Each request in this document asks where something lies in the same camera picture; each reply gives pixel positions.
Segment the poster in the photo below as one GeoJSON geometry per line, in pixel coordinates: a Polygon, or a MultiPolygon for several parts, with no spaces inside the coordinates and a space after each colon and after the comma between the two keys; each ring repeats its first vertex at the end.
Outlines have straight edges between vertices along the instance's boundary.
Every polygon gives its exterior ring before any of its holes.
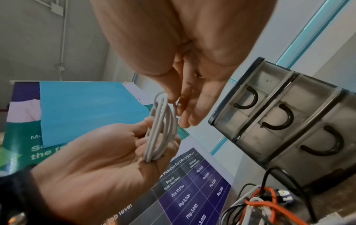
{"type": "MultiPolygon", "coordinates": [[[[124,86],[148,110],[152,108],[152,100],[135,84],[124,86]]],[[[40,163],[65,145],[42,147],[41,112],[39,83],[15,83],[0,153],[2,173],[40,163]]],[[[100,225],[216,224],[233,176],[184,129],[178,134],[182,139],[178,153],[158,183],[100,225]]]]}

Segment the plastic drawer unit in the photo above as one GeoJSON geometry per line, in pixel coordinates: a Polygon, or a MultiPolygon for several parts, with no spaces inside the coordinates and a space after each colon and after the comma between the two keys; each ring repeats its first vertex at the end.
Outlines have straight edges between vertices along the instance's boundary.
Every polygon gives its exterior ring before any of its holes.
{"type": "Polygon", "coordinates": [[[356,94],[263,58],[245,72],[209,124],[265,169],[282,167],[313,193],[356,172],[356,94]]]}

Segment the blue trim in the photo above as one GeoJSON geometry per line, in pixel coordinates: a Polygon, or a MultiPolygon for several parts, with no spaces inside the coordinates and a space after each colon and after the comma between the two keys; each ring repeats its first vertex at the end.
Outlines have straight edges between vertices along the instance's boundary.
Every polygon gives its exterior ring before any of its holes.
{"type": "MultiPolygon", "coordinates": [[[[290,69],[349,1],[327,0],[276,64],[290,69]]],[[[229,82],[236,84],[237,80],[230,78],[229,82]]],[[[215,155],[227,140],[226,137],[221,138],[210,154],[215,155]]]]}
{"type": "Polygon", "coordinates": [[[210,154],[215,155],[226,142],[227,142],[227,138],[225,137],[221,138],[210,154]]]}

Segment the drawer handle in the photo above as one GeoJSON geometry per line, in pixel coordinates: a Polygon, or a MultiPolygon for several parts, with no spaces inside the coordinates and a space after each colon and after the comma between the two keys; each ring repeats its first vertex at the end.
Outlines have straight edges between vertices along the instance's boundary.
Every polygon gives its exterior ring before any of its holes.
{"type": "Polygon", "coordinates": [[[325,126],[324,130],[328,131],[335,138],[335,144],[331,149],[326,151],[317,151],[305,145],[301,145],[300,149],[309,154],[316,155],[316,156],[330,156],[339,153],[344,147],[344,139],[342,138],[342,135],[329,125],[325,126]]]}
{"type": "Polygon", "coordinates": [[[250,109],[252,108],[253,106],[256,105],[256,103],[258,102],[258,93],[255,89],[253,89],[252,87],[248,86],[247,87],[247,90],[249,92],[251,92],[251,94],[253,95],[253,100],[251,102],[251,104],[249,105],[246,105],[246,106],[242,106],[242,105],[239,105],[237,103],[234,104],[234,107],[238,108],[238,109],[250,109]]]}
{"type": "Polygon", "coordinates": [[[279,108],[281,108],[282,110],[284,110],[287,113],[287,121],[282,124],[282,125],[278,125],[278,126],[274,126],[274,125],[270,125],[269,123],[263,122],[262,126],[271,129],[271,130],[283,130],[286,129],[287,127],[289,127],[290,125],[292,125],[293,120],[294,120],[294,114],[292,112],[292,110],[290,110],[290,108],[288,106],[286,106],[285,104],[280,104],[279,108]]]}

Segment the black sleeve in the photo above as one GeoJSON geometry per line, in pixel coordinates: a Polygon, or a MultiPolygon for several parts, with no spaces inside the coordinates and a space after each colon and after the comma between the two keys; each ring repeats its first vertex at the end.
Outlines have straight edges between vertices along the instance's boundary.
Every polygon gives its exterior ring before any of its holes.
{"type": "Polygon", "coordinates": [[[20,213],[25,214],[27,225],[70,225],[56,217],[46,205],[29,166],[9,176],[0,177],[0,225],[20,213]]]}

